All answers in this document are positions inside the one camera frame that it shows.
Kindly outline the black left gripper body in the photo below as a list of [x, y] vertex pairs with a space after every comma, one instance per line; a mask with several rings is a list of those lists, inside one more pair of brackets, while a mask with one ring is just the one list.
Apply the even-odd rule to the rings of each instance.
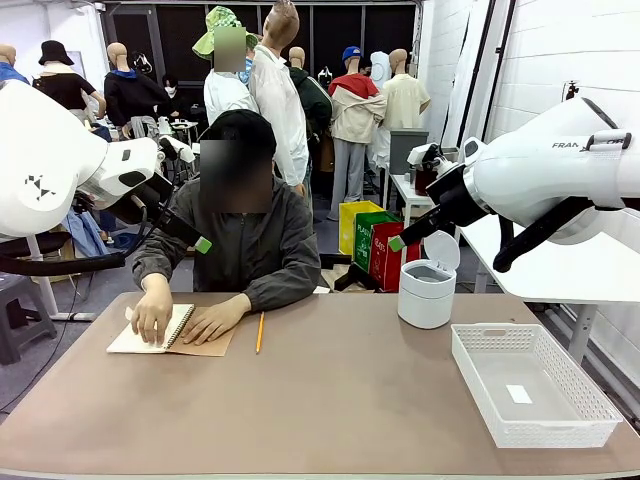
[[172, 193], [172, 184], [164, 176], [155, 173], [108, 207], [107, 211], [125, 224], [134, 225], [143, 221], [145, 207], [146, 220], [153, 223], [161, 215]]

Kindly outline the spiral notebook brown cover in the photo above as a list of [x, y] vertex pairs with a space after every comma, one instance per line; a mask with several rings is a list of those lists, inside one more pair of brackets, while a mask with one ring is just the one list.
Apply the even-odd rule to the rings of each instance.
[[119, 354], [181, 354], [190, 356], [223, 357], [226, 354], [235, 330], [229, 330], [213, 341], [201, 345], [186, 344], [181, 339], [181, 330], [196, 312], [194, 304], [174, 304], [162, 345], [145, 343], [136, 335], [128, 323], [124, 330], [107, 347], [108, 353]]

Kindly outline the person's right hand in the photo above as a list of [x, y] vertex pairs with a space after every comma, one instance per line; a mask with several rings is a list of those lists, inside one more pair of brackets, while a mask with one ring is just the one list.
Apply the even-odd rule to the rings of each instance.
[[160, 273], [152, 273], [142, 279], [141, 286], [144, 295], [133, 311], [133, 332], [145, 343], [161, 345], [173, 309], [169, 281]]

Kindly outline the glass jar brown liquid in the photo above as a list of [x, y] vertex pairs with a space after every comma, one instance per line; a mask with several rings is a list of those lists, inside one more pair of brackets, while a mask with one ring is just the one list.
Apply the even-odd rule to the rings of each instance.
[[427, 196], [427, 187], [437, 178], [437, 172], [429, 169], [416, 169], [414, 191], [416, 195]]

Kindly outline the wooden black floor stand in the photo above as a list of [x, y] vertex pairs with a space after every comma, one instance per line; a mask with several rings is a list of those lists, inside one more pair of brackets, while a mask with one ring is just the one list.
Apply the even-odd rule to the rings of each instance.
[[358, 285], [366, 291], [380, 292], [380, 284], [369, 273], [359, 267], [350, 255], [340, 253], [321, 253], [322, 270], [330, 275], [325, 283], [337, 292], [343, 292], [352, 285]]

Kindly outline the mannequin black hoodie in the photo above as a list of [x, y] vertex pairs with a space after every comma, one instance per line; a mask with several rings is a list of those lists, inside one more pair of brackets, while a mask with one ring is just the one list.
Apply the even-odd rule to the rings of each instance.
[[113, 66], [104, 79], [108, 119], [123, 139], [148, 137], [158, 142], [158, 116], [166, 116], [170, 107], [167, 93], [129, 66], [124, 44], [109, 44], [107, 55]]

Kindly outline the mannequin cream shirt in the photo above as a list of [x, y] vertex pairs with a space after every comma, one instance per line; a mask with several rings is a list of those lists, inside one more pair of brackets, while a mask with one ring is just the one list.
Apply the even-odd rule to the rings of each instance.
[[383, 125], [389, 131], [420, 128], [420, 116], [431, 101], [419, 80], [406, 72], [407, 57], [404, 49], [395, 49], [389, 54], [392, 77], [382, 87], [386, 98]]

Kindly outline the black cap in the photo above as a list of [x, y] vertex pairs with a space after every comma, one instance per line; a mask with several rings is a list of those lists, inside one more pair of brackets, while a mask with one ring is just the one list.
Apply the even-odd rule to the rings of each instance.
[[199, 139], [238, 140], [270, 155], [275, 154], [277, 146], [271, 124], [259, 113], [247, 109], [232, 109], [221, 113]]

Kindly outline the large white side table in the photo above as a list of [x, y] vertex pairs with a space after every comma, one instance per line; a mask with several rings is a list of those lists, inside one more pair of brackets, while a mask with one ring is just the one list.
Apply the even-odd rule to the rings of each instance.
[[587, 351], [599, 306], [634, 307], [638, 313], [627, 313], [624, 319], [640, 324], [640, 253], [606, 233], [574, 245], [546, 241], [515, 260], [509, 271], [500, 273], [493, 265], [500, 247], [496, 216], [488, 215], [457, 232], [504, 292], [528, 302], [580, 307], [569, 344], [576, 361]]

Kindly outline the mannequin blue cap red jacket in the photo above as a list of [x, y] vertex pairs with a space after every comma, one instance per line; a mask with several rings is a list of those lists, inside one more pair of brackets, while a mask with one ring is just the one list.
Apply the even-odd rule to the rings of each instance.
[[346, 73], [329, 85], [334, 145], [334, 179], [327, 216], [331, 221], [339, 219], [341, 204], [363, 199], [366, 148], [386, 112], [385, 97], [371, 78], [359, 71], [361, 57], [359, 47], [347, 47], [342, 54]]

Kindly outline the mannequin black bucket hat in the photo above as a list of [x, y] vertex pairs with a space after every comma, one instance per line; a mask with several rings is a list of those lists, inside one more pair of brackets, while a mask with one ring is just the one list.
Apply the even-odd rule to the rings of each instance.
[[32, 86], [70, 111], [82, 123], [102, 119], [106, 114], [106, 100], [72, 66], [64, 45], [56, 40], [41, 44], [39, 64], [42, 71]]

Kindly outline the mannequin green checked hat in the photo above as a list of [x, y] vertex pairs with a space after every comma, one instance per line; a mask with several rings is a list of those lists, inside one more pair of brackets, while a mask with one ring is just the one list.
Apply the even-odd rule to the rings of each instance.
[[203, 89], [208, 124], [228, 110], [258, 113], [248, 87], [257, 37], [225, 6], [214, 7], [206, 15], [205, 25], [206, 32], [192, 46], [192, 51], [210, 65]]

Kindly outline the white torso form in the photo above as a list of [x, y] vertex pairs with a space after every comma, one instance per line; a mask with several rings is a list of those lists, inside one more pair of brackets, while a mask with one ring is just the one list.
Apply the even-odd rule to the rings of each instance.
[[384, 84], [391, 78], [392, 71], [389, 55], [382, 51], [370, 54], [371, 75], [370, 78], [376, 87], [381, 90]]

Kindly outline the mannequin blue white top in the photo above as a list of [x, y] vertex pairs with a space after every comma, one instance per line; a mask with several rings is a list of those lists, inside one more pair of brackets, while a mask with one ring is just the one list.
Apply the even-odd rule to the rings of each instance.
[[12, 45], [0, 43], [0, 81], [19, 80], [27, 85], [30, 82], [14, 67], [16, 61], [16, 49]]

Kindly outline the black wall pipe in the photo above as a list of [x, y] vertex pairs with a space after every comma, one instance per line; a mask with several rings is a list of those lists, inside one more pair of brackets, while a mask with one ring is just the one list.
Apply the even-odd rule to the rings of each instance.
[[489, 96], [489, 104], [486, 111], [486, 117], [483, 125], [482, 139], [488, 139], [489, 125], [491, 121], [492, 109], [497, 99], [498, 83], [502, 73], [503, 62], [507, 50], [507, 44], [511, 32], [511, 25], [515, 13], [517, 0], [508, 0], [508, 8], [506, 11], [504, 26], [502, 28], [502, 36], [499, 46], [495, 49], [497, 55], [496, 69], [493, 78], [492, 88]]
[[478, 73], [475, 77], [473, 98], [468, 119], [468, 137], [480, 138], [486, 105], [491, 90], [491, 78], [493, 73], [494, 53], [494, 17], [496, 13], [497, 0], [489, 0], [486, 16], [486, 26], [482, 30], [481, 45], [482, 53], [478, 55], [480, 63]]

